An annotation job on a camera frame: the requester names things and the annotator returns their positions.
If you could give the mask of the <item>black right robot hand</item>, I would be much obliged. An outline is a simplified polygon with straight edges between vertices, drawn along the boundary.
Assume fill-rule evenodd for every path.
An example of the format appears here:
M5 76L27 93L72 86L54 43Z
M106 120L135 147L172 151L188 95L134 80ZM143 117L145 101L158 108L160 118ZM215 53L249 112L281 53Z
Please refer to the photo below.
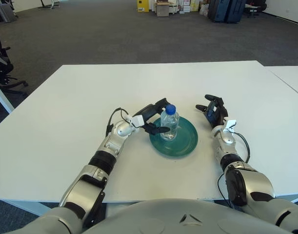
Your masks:
M210 101L209 105L204 106L197 104L196 109L203 112L212 129L217 126L223 125L223 120L225 117L228 117L228 112L224 107L222 98L209 94L205 95L205 98Z

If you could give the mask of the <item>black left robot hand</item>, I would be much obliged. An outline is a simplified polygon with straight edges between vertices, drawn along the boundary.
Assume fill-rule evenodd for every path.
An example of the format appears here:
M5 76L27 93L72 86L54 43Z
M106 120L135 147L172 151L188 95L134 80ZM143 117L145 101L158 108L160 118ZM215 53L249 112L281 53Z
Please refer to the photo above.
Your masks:
M145 130L145 132L156 135L160 133L166 133L170 131L169 127L157 127L153 123L147 123L147 120L149 120L151 117L153 117L156 114L161 115L163 112L163 108L165 108L168 104L170 104L166 98L163 98L156 102L155 104L149 104L146 107L142 108L140 111L135 113L133 117L135 116L142 116L144 124L141 126Z

